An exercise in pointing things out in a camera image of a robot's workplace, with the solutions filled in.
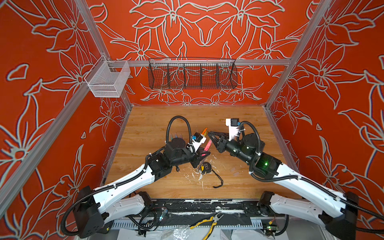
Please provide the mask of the pink marker pen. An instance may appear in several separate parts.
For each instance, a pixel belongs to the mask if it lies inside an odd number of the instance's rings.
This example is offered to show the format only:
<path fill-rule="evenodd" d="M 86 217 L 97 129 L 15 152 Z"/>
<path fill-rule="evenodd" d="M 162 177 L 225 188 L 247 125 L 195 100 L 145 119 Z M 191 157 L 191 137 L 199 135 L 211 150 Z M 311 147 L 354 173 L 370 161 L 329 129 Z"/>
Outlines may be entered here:
<path fill-rule="evenodd" d="M 208 143 L 207 143 L 207 145 L 206 145 L 205 148 L 204 148 L 204 152 L 202 153 L 202 156 L 203 156 L 203 157 L 204 157 L 204 156 L 208 156 L 208 155 L 211 154 L 211 152 L 209 151 L 211 145 L 212 145 L 212 141 L 209 140 Z"/>

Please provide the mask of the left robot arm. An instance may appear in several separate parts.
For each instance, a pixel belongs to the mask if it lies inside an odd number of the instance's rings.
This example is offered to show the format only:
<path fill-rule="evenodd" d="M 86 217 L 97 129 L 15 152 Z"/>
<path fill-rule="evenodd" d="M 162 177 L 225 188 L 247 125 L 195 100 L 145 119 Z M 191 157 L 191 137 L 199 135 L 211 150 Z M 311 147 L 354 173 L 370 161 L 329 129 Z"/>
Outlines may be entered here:
<path fill-rule="evenodd" d="M 188 140 L 178 137 L 170 139 L 170 129 L 176 119 L 186 123 Z M 180 165 L 190 163 L 196 168 L 210 154 L 201 146 L 205 141 L 204 134 L 192 134 L 185 117 L 174 116 L 167 126 L 165 145 L 146 155 L 144 164 L 139 168 L 103 187 L 91 189 L 87 186 L 80 190 L 75 202 L 63 215 L 61 232 L 81 239 L 96 233 L 106 234 L 114 220 L 140 214 L 152 205 L 151 198 L 146 192 L 139 192 L 133 197 L 129 194 L 164 178 Z"/>

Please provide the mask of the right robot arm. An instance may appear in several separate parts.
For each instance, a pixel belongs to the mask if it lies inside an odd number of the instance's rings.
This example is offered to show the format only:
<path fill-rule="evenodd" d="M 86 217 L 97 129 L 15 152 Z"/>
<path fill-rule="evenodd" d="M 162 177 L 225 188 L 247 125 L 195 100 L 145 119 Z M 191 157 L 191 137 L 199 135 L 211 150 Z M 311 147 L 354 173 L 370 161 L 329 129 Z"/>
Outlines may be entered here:
<path fill-rule="evenodd" d="M 248 121 L 227 119 L 228 133 L 208 132 L 219 153 L 228 152 L 249 166 L 249 175 L 263 183 L 275 183 L 300 195 L 302 200 L 263 192 L 258 206 L 264 215 L 287 215 L 307 220 L 325 228 L 340 240 L 354 240 L 357 232 L 383 234 L 383 230 L 359 228 L 358 213 L 377 219 L 383 216 L 359 206 L 359 197 L 324 187 L 294 171 L 279 159 L 264 153 L 265 143 L 256 127 Z"/>

